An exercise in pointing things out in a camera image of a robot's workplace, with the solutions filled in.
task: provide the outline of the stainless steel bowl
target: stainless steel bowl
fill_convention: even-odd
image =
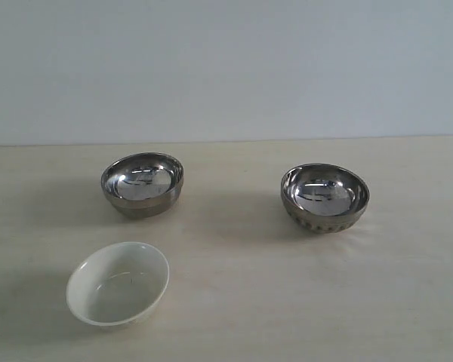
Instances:
[[[100,184],[107,200],[132,219],[157,215],[178,199],[183,186],[183,166],[162,153],[139,153],[111,164]]]
[[[350,228],[369,202],[369,189],[364,181],[332,164],[292,168],[282,178],[281,195],[292,219],[322,234]]]

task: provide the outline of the bowl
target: bowl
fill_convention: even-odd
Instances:
[[[350,228],[364,213],[369,189],[355,173],[333,164],[303,164],[282,178],[282,201],[299,225],[315,233]]]
[[[100,179],[106,199],[117,211],[139,219],[165,212],[179,198],[183,166],[162,153],[138,153],[111,164]]]
[[[67,305],[92,326],[112,329],[146,320],[169,281],[169,265],[155,247],[123,242],[90,255],[72,273]]]

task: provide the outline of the white ceramic bowl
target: white ceramic bowl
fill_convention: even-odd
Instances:
[[[169,282],[169,264],[155,247],[124,242],[90,255],[71,275],[66,298],[80,321],[124,327],[148,318]]]

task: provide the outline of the table surface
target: table surface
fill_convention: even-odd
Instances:
[[[167,213],[124,220],[99,178],[165,152],[185,167]],[[369,185],[360,221],[313,236],[279,197],[297,164]],[[67,279],[118,241],[157,246],[171,280],[152,319],[77,321]],[[0,148],[0,361],[453,361],[453,137]]]

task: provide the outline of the white wall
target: white wall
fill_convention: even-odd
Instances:
[[[0,144],[453,133],[453,0],[0,0]]]

